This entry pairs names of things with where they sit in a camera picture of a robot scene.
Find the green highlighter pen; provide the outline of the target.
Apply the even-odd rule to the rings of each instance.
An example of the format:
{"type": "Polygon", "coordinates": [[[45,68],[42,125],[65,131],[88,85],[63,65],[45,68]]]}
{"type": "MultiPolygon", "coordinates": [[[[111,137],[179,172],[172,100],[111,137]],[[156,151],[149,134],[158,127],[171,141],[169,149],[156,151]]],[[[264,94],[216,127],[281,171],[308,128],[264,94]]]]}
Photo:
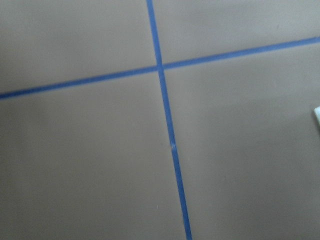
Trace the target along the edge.
{"type": "Polygon", "coordinates": [[[313,110],[313,116],[314,116],[314,121],[315,121],[316,128],[317,128],[317,130],[319,132],[320,131],[320,106],[316,107],[313,110]]]}

